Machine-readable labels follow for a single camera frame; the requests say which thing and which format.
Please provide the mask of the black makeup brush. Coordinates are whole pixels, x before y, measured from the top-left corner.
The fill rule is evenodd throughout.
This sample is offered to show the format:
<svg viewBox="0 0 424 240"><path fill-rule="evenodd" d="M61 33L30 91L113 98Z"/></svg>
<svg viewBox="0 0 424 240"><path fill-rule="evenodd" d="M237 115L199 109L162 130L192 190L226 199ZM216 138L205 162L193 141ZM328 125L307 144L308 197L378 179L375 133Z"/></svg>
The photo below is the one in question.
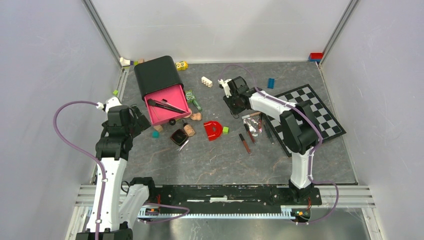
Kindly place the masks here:
<svg viewBox="0 0 424 240"><path fill-rule="evenodd" d="M168 110L168 111L171 111L171 112L175 112L175 113L179 113L179 114L186 113L186 111L184 111L184 110L182 110L180 108L171 106L171 105L169 105L167 103L160 103L159 101L156 101L156 100L151 99L151 98L147 100L147 104L149 106L152 106L152 107L157 107L157 108L165 109L165 110Z"/></svg>

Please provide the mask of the thin black pencil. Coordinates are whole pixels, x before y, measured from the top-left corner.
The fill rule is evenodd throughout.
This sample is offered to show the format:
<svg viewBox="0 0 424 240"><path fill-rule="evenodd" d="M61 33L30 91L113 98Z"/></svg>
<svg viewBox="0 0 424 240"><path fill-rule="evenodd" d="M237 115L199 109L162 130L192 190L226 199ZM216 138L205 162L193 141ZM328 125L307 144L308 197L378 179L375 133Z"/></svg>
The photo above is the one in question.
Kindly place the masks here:
<svg viewBox="0 0 424 240"><path fill-rule="evenodd" d="M176 109L176 110L182 111L183 113L184 113L184 112L186 112L185 110L183 110L183 109L181 109L181 108L179 108L179 107L177 107L177 106L174 106L174 105L170 104L170 103L169 103L169 102L167 102L165 99L162 99L161 103L162 103L162 104L164 104L165 106L168 106L168 107L171 107L171 108L173 108L173 109Z"/></svg>

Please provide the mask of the red lipstick tube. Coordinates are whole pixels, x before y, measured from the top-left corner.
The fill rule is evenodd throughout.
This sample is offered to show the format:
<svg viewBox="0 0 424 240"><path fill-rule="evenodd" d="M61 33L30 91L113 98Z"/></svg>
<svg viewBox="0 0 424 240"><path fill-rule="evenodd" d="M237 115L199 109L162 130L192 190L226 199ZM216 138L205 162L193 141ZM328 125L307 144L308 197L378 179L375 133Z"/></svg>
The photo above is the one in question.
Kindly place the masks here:
<svg viewBox="0 0 424 240"><path fill-rule="evenodd" d="M251 132L251 130L250 130L249 125L248 125L248 124L246 124L246 123L244 123L243 125L244 125L244 128L245 128L245 130L246 130L247 134L249 135L249 137L250 137L250 139L251 139L252 143L255 143L255 142L256 142L256 140L255 140L255 138L254 138L254 136L253 136L253 134L252 134L252 132Z"/></svg>

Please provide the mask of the clear plastic wrapper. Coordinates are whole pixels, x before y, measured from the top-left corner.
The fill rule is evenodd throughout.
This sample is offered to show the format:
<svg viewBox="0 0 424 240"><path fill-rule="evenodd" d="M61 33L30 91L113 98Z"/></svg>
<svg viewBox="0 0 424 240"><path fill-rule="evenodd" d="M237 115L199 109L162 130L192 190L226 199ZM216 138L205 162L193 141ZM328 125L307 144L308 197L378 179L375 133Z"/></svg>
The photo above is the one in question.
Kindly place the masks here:
<svg viewBox="0 0 424 240"><path fill-rule="evenodd" d="M262 123L260 116L247 117L243 119L243 123L249 128L254 137L258 137L262 133Z"/></svg>

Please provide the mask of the brown lip gloss tube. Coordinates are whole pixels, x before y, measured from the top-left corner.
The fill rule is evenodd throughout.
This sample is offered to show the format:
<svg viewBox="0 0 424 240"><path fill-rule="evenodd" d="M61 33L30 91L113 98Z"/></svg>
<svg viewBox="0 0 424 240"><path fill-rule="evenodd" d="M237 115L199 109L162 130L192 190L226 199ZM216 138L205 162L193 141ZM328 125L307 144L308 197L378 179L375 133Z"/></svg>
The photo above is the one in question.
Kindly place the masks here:
<svg viewBox="0 0 424 240"><path fill-rule="evenodd" d="M241 140L242 144L244 145L244 147L245 147L245 149L246 149L247 153L250 155L250 154L251 154L251 150L250 150L250 148L249 148L249 146L248 146L248 144L247 144L247 142L246 142L245 138L243 137L243 135L242 135L241 133L240 133L238 136L239 136L239 138L240 138L240 140Z"/></svg>

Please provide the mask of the black pink drawer organizer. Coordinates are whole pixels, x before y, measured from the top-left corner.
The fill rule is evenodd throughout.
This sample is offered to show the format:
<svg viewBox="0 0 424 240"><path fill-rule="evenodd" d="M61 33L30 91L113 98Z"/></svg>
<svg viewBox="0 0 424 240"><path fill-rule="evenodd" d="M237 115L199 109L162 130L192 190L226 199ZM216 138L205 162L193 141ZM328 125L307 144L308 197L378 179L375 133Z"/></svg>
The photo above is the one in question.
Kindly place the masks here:
<svg viewBox="0 0 424 240"><path fill-rule="evenodd" d="M170 119L177 120L190 115L184 84L171 56L165 55L139 63L134 67L134 74L153 126L166 124ZM186 113L150 106L147 103L148 99L160 103L162 99L165 99L171 105L185 110Z"/></svg>

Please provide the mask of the beige makeup sponge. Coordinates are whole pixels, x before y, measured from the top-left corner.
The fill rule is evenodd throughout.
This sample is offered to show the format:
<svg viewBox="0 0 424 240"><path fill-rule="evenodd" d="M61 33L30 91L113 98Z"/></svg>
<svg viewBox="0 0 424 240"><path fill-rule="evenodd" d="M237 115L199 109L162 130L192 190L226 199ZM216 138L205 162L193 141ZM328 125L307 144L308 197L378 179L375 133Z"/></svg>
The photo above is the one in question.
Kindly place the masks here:
<svg viewBox="0 0 424 240"><path fill-rule="evenodd" d="M192 113L190 115L190 119L193 121L201 121L202 120L202 114L200 112Z"/></svg>

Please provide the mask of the pink white lip gloss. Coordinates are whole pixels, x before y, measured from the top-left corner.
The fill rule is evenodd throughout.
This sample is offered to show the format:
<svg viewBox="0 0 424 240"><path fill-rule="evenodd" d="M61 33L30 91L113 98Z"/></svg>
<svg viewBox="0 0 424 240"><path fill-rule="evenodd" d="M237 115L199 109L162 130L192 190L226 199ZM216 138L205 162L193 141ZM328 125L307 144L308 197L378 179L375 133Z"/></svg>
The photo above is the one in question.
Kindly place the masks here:
<svg viewBox="0 0 424 240"><path fill-rule="evenodd" d="M257 111L257 112L254 112L254 113L250 113L250 114L244 115L241 118L244 120L244 119L255 117L255 116L258 116L258 115L261 115L261 114L262 113L260 111Z"/></svg>

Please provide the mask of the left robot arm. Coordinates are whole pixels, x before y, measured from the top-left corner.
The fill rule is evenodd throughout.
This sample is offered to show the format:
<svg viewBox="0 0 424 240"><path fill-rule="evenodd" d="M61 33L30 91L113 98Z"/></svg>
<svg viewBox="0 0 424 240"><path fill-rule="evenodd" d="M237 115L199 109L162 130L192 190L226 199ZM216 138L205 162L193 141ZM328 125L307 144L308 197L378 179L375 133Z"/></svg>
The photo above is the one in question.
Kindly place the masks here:
<svg viewBox="0 0 424 240"><path fill-rule="evenodd" d="M157 198L152 177L131 180L125 199L120 203L122 181L133 139L151 124L138 107L107 104L107 121L97 142L95 157L99 170L93 208L86 228L77 240L132 240L133 226L142 205Z"/></svg>

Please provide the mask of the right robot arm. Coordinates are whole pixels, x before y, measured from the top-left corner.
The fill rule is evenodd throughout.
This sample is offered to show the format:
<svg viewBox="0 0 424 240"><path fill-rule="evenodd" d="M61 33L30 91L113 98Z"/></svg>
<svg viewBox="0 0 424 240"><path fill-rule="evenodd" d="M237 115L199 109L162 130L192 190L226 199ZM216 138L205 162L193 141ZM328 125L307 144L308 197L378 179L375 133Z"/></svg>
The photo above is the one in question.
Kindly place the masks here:
<svg viewBox="0 0 424 240"><path fill-rule="evenodd" d="M302 204L312 192L314 153L323 141L311 106L305 101L292 103L260 88L250 88L241 76L220 79L218 84L224 90L223 100L233 115L254 110L279 121L283 143L291 151L292 158L288 196L293 203Z"/></svg>

